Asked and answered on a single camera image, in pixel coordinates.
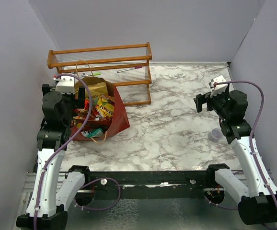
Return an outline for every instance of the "pen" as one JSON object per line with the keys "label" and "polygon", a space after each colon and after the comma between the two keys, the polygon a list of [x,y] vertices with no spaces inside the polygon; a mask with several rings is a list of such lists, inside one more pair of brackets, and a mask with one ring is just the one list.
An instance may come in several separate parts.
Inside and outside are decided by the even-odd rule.
{"label": "pen", "polygon": [[94,76],[99,76],[101,73],[94,73]]}
{"label": "pen", "polygon": [[[94,76],[99,76],[101,75],[101,73],[94,73]],[[89,74],[89,75],[85,75],[85,73],[82,73],[82,75],[80,76],[81,78],[84,78],[84,77],[92,77],[92,74]]]}
{"label": "pen", "polygon": [[121,73],[121,72],[126,72],[126,71],[129,71],[129,70],[133,70],[133,69],[139,69],[139,68],[142,68],[142,66],[135,66],[133,68],[128,68],[128,69],[122,69],[122,70],[119,70],[117,71],[118,73]]}

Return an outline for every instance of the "floor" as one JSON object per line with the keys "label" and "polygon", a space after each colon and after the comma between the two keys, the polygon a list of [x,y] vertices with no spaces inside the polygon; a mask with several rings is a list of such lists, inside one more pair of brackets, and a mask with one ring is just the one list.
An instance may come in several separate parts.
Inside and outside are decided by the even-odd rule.
{"label": "floor", "polygon": [[[193,98],[209,91],[212,78],[230,80],[226,65],[151,66],[151,105],[127,107],[131,127],[104,144],[71,142],[61,171],[87,165],[93,171],[205,170],[226,163],[240,169],[234,152],[222,138],[208,139],[219,128],[218,116],[196,112]],[[144,100],[141,88],[119,88],[124,101]]]}
{"label": "floor", "polygon": [[[93,201],[107,207],[113,201]],[[235,207],[227,195],[222,203]],[[205,199],[120,200],[103,212],[83,210],[71,205],[66,230],[265,230],[262,225],[245,225],[238,211],[224,210]]]}

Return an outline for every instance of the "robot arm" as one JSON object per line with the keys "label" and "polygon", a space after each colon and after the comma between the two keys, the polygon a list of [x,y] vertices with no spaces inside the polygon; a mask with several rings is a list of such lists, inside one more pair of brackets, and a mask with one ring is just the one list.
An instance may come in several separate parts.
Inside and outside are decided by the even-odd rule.
{"label": "robot arm", "polygon": [[[232,174],[227,166],[209,166],[211,180],[215,184],[222,185],[233,197],[238,204],[240,217],[245,224],[277,222],[277,210],[267,185],[275,194],[276,200],[277,187],[267,173],[254,138],[255,152],[252,153],[250,149],[249,141],[252,129],[244,119],[248,105],[247,95],[238,90],[229,92],[228,84],[215,86],[214,83],[216,82],[225,82],[225,79],[223,76],[214,78],[210,83],[210,87],[213,88],[212,92],[196,96],[194,99],[196,109],[197,112],[201,112],[202,104],[207,103],[207,111],[214,110],[219,115],[221,131],[240,161],[248,188]],[[261,166],[263,175],[258,169],[254,154]],[[263,181],[263,176],[267,180],[266,184]]]}
{"label": "robot arm", "polygon": [[41,129],[37,134],[38,167],[33,194],[26,214],[17,218],[19,228],[33,230],[33,218],[37,211],[38,229],[64,230],[67,223],[67,210],[77,191],[88,178],[84,170],[69,172],[63,186],[57,193],[58,175],[65,156],[66,148],[51,159],[44,173],[42,189],[39,193],[39,207],[35,208],[37,190],[45,163],[70,138],[72,111],[84,108],[85,89],[80,88],[75,99],[74,79],[63,76],[56,87],[42,86],[45,115]]}

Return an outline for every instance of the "bag handle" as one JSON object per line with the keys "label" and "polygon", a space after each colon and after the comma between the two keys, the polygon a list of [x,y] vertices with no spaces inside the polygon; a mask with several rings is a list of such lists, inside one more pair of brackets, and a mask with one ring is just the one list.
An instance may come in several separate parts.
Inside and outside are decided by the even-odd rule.
{"label": "bag handle", "polygon": [[90,65],[84,60],[78,60],[77,63],[76,63],[76,73],[77,73],[78,78],[79,78],[79,73],[78,73],[78,62],[79,61],[85,62],[85,64],[90,68],[90,72],[91,72],[92,76],[94,77],[94,74],[92,73],[92,68],[90,67]]}
{"label": "bag handle", "polygon": [[104,135],[104,140],[102,142],[98,142],[97,140],[95,140],[94,138],[91,138],[95,143],[97,143],[98,145],[102,145],[105,140],[106,140],[106,134],[107,134],[108,131],[105,132],[105,135]]}

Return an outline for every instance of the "yellow snack package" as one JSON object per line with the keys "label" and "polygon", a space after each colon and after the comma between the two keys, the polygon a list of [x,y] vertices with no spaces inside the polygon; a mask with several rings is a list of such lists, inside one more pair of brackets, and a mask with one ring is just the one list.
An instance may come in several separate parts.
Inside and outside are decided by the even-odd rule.
{"label": "yellow snack package", "polygon": [[96,117],[110,117],[113,116],[114,111],[114,98],[106,95],[101,95],[97,105],[94,109],[94,115]]}
{"label": "yellow snack package", "polygon": [[[99,99],[99,97],[103,94],[103,95],[108,95],[108,89],[106,86],[105,82],[100,82],[98,84],[94,84],[94,85],[89,85],[89,90],[91,91],[91,95],[92,95],[92,104],[95,105]],[[75,85],[75,95],[76,97],[78,97],[78,92],[79,92],[79,87],[76,87]],[[85,90],[85,99],[89,100],[89,95]]]}

